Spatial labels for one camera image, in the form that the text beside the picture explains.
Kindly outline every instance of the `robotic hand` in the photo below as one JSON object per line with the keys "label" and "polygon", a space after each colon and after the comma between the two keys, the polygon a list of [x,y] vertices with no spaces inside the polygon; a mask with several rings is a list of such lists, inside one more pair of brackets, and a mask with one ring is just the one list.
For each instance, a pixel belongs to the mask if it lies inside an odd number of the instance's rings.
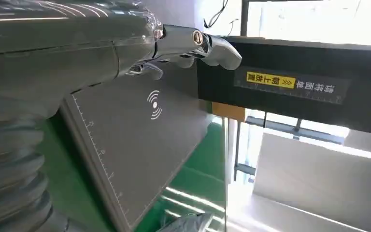
{"label": "robotic hand", "polygon": [[81,231],[53,210],[36,122],[67,94],[127,75],[162,71],[150,61],[236,69],[241,56],[197,29],[162,25],[139,5],[0,0],[0,231]]}

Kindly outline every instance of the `metal frame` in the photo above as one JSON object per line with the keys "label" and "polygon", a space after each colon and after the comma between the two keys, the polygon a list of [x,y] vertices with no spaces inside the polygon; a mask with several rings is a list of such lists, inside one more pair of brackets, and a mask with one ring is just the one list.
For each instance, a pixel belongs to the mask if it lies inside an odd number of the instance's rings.
{"label": "metal frame", "polygon": [[[298,118],[295,126],[267,120],[266,113],[265,113],[264,119],[256,118],[253,116],[248,116],[245,122],[249,125],[256,125],[256,126],[263,127],[263,128],[269,128],[269,129],[273,129],[276,131],[290,133],[293,135],[294,140],[299,140],[300,137],[306,137],[306,138],[316,139],[316,140],[339,144],[339,145],[342,145],[345,141],[345,138],[340,137],[340,136],[335,136],[335,135],[323,133],[320,131],[314,131],[314,130],[301,128],[300,126],[302,123],[302,119],[300,118]],[[239,148],[240,148],[240,130],[241,130],[241,122],[239,122],[237,126],[237,143],[236,143],[235,161],[234,161],[234,181],[237,180],[237,171],[241,171],[243,173],[254,175],[254,176],[255,176],[255,171],[256,171],[256,168],[254,167],[248,166],[243,163],[238,163]]]}
{"label": "metal frame", "polygon": [[247,36],[248,31],[248,10],[250,0],[242,0],[242,9],[241,9],[241,35]]}

